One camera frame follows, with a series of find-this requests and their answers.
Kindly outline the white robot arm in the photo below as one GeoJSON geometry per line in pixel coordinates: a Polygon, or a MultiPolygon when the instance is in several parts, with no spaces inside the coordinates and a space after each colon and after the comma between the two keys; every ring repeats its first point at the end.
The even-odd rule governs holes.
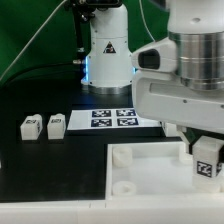
{"type": "Polygon", "coordinates": [[[121,0],[79,0],[90,20],[87,84],[132,90],[142,118],[178,126],[192,152],[224,148],[224,0],[149,0],[169,13],[166,38],[134,52],[121,0]]]}

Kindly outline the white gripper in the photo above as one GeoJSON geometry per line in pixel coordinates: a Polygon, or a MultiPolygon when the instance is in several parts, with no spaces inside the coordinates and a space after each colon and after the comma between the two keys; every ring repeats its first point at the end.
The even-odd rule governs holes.
{"type": "Polygon", "coordinates": [[[224,90],[191,90],[173,74],[137,71],[132,99],[140,117],[179,125],[188,154],[201,137],[196,129],[224,134],[224,90]]]}

